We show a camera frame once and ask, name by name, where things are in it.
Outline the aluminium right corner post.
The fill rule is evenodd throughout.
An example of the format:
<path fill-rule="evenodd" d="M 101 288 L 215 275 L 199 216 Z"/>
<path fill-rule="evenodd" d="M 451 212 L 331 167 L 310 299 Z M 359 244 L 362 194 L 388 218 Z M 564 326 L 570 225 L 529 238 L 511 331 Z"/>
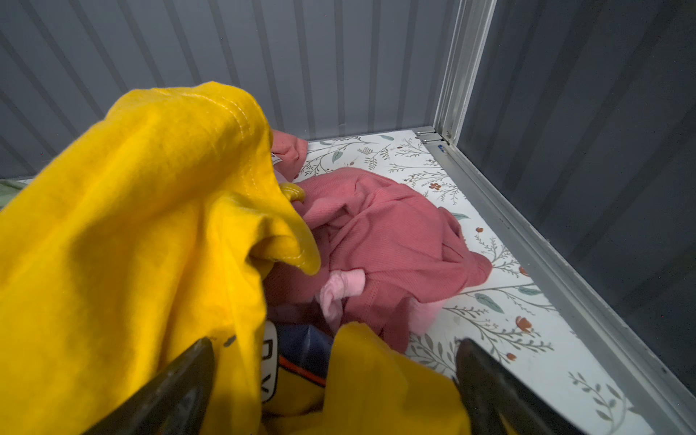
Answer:
<path fill-rule="evenodd" d="M 435 131 L 451 147 L 461 136 L 497 3 L 465 0 L 456 8 L 434 116 Z"/>

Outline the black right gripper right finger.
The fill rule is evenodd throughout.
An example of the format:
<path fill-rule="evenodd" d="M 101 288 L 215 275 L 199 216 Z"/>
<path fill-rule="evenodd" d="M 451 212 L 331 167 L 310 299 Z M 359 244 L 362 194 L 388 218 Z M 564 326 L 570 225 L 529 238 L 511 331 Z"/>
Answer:
<path fill-rule="evenodd" d="M 580 434 L 471 339 L 460 341 L 455 384 L 473 434 Z"/>

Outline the dark pink cloth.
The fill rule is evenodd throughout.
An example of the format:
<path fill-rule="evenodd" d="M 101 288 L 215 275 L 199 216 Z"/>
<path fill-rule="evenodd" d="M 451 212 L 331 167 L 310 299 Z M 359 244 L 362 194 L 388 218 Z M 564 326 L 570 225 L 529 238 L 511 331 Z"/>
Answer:
<path fill-rule="evenodd" d="M 306 195 L 295 210 L 315 238 L 321 266 L 315 275 L 283 263 L 273 268 L 264 282 L 271 321 L 333 333 L 315 296 L 332 271 L 362 269 L 364 291 L 344 299 L 340 327 L 366 324 L 404 352 L 413 334 L 411 299 L 448 300 L 491 274 L 489 259 L 468 248 L 458 219 L 407 185 L 348 167 L 304 179 L 299 187 Z"/>

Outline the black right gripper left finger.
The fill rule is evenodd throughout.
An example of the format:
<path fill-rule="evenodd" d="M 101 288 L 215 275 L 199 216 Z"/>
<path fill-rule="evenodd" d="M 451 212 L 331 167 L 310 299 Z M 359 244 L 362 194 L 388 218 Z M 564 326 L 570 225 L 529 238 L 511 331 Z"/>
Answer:
<path fill-rule="evenodd" d="M 215 355 L 197 340 L 88 434 L 198 434 L 214 384 Z"/>

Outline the navy yellow striped cloth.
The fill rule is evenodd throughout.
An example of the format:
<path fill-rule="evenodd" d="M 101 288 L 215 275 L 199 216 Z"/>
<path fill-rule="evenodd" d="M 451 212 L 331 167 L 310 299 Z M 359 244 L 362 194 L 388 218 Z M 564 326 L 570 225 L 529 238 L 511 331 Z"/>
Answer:
<path fill-rule="evenodd" d="M 266 322 L 261 359 L 263 413 L 297 416 L 323 406 L 333 341 L 308 324 Z"/>

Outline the light pink cloth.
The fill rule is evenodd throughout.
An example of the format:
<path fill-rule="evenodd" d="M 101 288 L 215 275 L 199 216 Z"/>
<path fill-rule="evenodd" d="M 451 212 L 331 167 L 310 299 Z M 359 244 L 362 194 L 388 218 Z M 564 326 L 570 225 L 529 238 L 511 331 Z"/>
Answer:
<path fill-rule="evenodd" d="M 354 269 L 349 271 L 335 270 L 329 275 L 329 279 L 315 296 L 316 302 L 321 307 L 324 320 L 329 329 L 336 333 L 340 327 L 344 314 L 344 299 L 362 295 L 366 283 L 364 270 Z M 435 322 L 438 313 L 444 308 L 447 300 L 431 303 L 421 303 L 411 299 L 407 309 L 408 328 L 411 333 L 425 334 Z"/>

